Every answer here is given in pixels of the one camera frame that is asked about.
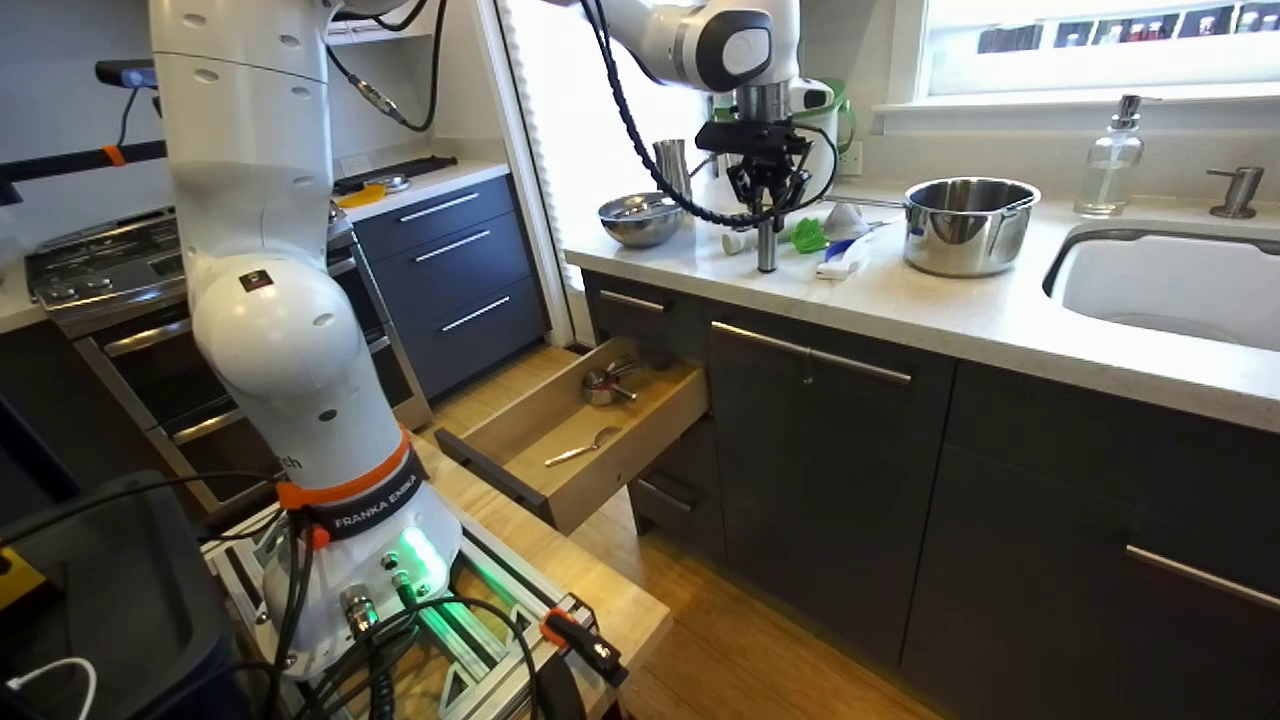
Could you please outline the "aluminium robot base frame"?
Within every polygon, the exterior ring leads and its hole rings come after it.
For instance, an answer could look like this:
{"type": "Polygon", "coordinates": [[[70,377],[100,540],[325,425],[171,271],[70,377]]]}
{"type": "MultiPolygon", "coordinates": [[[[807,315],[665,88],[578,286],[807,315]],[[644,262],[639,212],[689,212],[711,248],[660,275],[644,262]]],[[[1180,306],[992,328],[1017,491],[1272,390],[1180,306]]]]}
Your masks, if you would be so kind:
{"type": "Polygon", "coordinates": [[[203,543],[251,658],[280,673],[273,720],[601,720],[621,708],[622,654],[576,594],[469,530],[451,568],[399,540],[337,596],[337,640],[274,658],[264,566],[289,518],[259,514],[203,543]]]}

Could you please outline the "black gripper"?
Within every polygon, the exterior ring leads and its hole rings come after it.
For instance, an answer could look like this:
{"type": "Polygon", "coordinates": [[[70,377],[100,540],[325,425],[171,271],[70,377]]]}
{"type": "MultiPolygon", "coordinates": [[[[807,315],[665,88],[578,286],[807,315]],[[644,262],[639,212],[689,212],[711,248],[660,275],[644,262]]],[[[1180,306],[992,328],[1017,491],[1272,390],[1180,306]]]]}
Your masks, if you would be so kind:
{"type": "MultiPolygon", "coordinates": [[[[785,141],[807,147],[804,171],[807,185],[823,185],[831,176],[831,88],[823,80],[790,80],[785,94],[781,122],[754,122],[754,94],[716,94],[706,105],[706,122],[696,132],[704,151],[781,151],[785,141]]],[[[748,185],[751,223],[768,219],[763,190],[748,185]]],[[[781,179],[772,190],[772,215],[781,219],[790,210],[790,185],[781,179]]]]}

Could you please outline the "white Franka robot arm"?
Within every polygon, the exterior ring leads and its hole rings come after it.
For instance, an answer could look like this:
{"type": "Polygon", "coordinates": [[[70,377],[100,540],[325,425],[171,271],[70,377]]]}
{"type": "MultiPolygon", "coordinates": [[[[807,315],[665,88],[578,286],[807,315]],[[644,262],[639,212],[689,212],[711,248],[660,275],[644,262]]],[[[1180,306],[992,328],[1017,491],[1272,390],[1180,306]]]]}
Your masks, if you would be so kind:
{"type": "Polygon", "coordinates": [[[264,559],[266,616],[299,678],[355,646],[347,594],[396,601],[388,554],[417,554],[422,587],[443,594],[463,548],[326,275],[326,24],[399,5],[147,0],[192,337],[304,526],[264,559]]]}

